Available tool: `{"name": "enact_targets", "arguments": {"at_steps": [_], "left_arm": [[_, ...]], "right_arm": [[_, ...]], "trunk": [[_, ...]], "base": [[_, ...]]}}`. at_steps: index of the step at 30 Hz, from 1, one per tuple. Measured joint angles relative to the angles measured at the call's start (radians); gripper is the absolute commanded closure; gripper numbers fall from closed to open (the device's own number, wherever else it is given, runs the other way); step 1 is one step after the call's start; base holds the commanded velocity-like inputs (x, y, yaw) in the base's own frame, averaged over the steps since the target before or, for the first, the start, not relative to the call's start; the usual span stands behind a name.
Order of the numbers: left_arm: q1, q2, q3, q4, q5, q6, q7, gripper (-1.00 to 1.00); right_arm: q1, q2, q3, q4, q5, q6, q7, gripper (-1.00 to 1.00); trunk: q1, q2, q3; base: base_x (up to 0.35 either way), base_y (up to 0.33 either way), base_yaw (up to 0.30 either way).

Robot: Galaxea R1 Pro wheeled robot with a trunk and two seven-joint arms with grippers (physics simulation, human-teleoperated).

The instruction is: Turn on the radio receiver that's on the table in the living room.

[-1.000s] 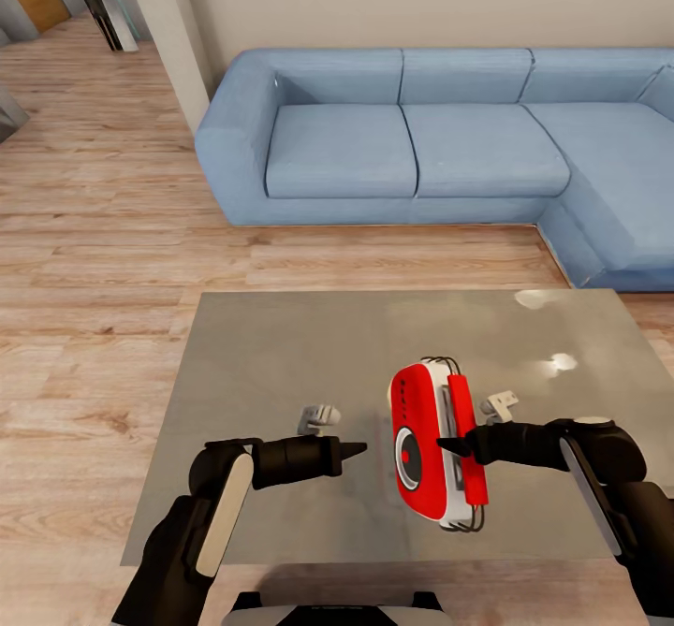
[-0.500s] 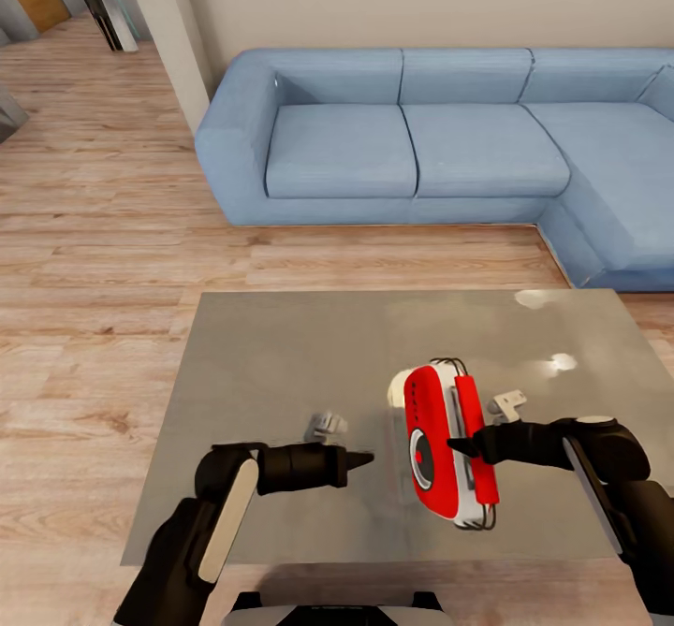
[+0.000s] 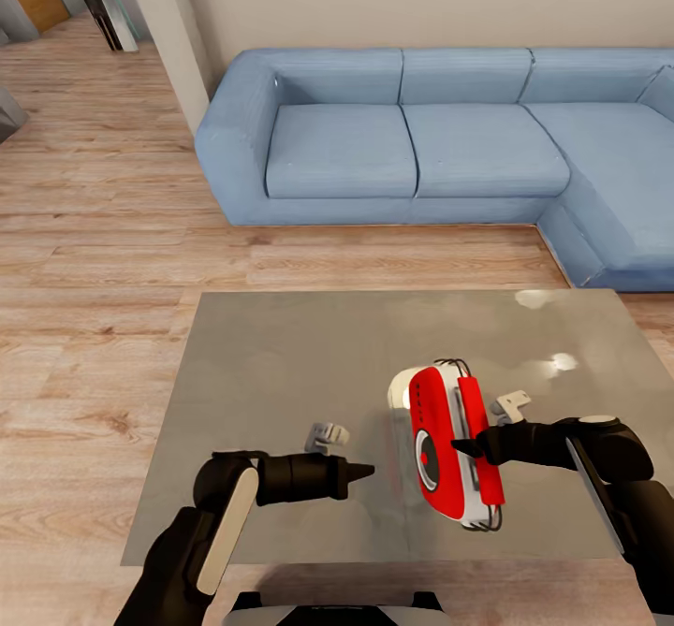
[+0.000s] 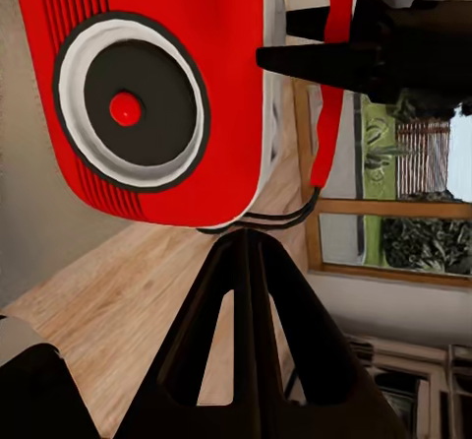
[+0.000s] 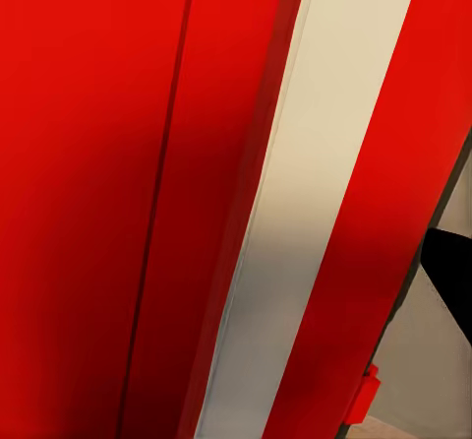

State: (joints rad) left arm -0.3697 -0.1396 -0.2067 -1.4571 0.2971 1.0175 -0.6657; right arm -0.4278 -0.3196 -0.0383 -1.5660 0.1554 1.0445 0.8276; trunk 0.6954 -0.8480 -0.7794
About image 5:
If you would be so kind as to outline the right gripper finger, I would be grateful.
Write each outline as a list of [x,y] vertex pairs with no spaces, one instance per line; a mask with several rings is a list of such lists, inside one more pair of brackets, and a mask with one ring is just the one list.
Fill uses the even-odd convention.
[[472,239],[431,227],[420,263],[472,345]]

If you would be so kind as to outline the radio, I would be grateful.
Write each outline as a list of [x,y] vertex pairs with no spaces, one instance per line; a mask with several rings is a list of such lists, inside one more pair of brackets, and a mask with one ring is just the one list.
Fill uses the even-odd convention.
[[0,0],[0,439],[346,439],[472,151],[472,0]]

